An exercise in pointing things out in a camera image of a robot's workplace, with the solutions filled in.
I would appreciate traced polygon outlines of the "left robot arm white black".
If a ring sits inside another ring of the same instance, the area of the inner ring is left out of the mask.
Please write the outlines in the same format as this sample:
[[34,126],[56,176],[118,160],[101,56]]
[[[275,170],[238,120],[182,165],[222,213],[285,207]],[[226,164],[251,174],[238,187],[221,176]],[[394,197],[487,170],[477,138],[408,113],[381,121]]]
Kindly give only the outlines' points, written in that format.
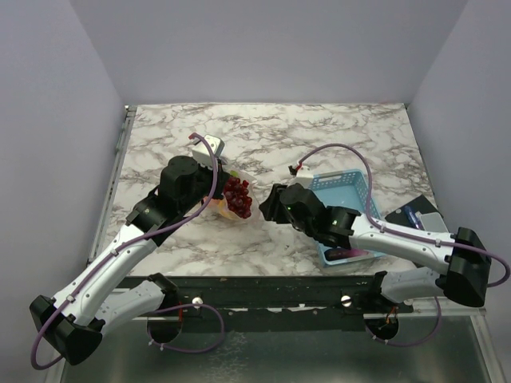
[[36,340],[46,340],[61,359],[78,365],[119,325],[142,314],[181,311],[176,284],[160,273],[116,297],[111,293],[141,260],[219,199],[228,178],[218,157],[173,157],[104,251],[67,287],[32,301]]

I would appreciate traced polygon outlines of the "dark red grapes bunch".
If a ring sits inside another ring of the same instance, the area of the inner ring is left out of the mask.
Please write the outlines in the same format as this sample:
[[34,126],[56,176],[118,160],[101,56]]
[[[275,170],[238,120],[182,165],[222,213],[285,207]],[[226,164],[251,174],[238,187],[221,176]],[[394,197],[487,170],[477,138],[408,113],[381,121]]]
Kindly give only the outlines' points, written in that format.
[[230,176],[224,185],[224,198],[228,202],[228,208],[241,219],[252,216],[253,199],[249,195],[250,183],[239,177]]

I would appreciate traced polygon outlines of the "clear zip top bag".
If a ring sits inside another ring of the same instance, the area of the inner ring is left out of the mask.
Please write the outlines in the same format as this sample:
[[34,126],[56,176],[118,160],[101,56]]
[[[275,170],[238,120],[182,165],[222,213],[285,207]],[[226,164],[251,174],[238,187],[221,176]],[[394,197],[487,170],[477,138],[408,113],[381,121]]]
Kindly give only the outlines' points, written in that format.
[[222,191],[222,199],[213,199],[208,209],[235,222],[245,223],[255,220],[260,214],[259,202],[254,193],[256,178],[235,168],[222,159],[223,171],[229,174]]

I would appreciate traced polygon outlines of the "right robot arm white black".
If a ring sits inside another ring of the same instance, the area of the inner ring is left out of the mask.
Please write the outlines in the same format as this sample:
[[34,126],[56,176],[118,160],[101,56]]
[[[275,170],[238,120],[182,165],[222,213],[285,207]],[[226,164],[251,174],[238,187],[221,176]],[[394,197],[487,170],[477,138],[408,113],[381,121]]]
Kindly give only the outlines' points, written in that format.
[[417,263],[407,272],[384,272],[366,293],[368,306],[384,312],[407,299],[444,296],[482,307],[491,259],[477,234],[420,231],[375,220],[360,211],[324,205],[300,184],[273,185],[260,206],[265,220],[290,224],[326,247],[382,252]]

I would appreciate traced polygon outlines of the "yellow bell pepper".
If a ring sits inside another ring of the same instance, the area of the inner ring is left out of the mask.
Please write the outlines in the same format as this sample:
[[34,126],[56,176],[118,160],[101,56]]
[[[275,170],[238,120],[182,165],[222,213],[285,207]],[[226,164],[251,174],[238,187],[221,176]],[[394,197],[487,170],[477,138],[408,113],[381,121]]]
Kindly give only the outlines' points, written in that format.
[[236,220],[238,216],[228,208],[228,202],[225,199],[216,199],[216,213],[230,220]]

